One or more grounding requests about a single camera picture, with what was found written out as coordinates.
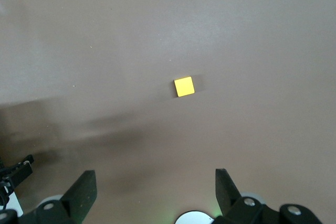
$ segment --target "yellow block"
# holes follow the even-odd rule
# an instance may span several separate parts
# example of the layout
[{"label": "yellow block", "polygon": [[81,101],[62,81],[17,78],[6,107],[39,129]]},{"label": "yellow block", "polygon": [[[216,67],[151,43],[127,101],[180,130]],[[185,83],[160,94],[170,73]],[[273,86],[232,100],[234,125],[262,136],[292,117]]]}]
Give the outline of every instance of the yellow block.
[{"label": "yellow block", "polygon": [[195,93],[193,80],[191,79],[191,76],[174,80],[174,82],[178,97],[183,97],[185,95]]}]

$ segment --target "bolt head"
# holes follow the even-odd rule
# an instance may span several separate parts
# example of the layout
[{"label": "bolt head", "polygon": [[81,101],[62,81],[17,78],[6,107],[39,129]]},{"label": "bolt head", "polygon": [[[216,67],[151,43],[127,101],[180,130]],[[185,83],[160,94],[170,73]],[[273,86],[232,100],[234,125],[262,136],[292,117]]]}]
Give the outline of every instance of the bolt head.
[{"label": "bolt head", "polygon": [[250,207],[254,207],[256,205],[256,203],[254,202],[254,200],[250,199],[250,198],[246,198],[244,199],[244,203]]},{"label": "bolt head", "polygon": [[48,203],[43,207],[43,210],[49,210],[54,207],[54,203]]},{"label": "bolt head", "polygon": [[295,206],[289,206],[287,209],[293,215],[301,215],[300,209]]},{"label": "bolt head", "polygon": [[7,216],[8,216],[8,214],[5,213],[5,212],[3,212],[2,214],[0,214],[0,220],[4,220],[4,219],[6,219]]}]

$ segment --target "brown surface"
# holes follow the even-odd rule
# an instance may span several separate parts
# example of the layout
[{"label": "brown surface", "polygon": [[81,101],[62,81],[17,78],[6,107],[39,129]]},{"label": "brown surface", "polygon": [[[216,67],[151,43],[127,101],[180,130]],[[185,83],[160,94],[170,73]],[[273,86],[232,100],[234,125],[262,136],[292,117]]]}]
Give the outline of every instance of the brown surface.
[{"label": "brown surface", "polygon": [[[0,155],[30,210],[85,169],[85,223],[214,215],[215,168],[275,209],[336,209],[335,0],[0,0]],[[173,80],[194,78],[176,98]]]}]

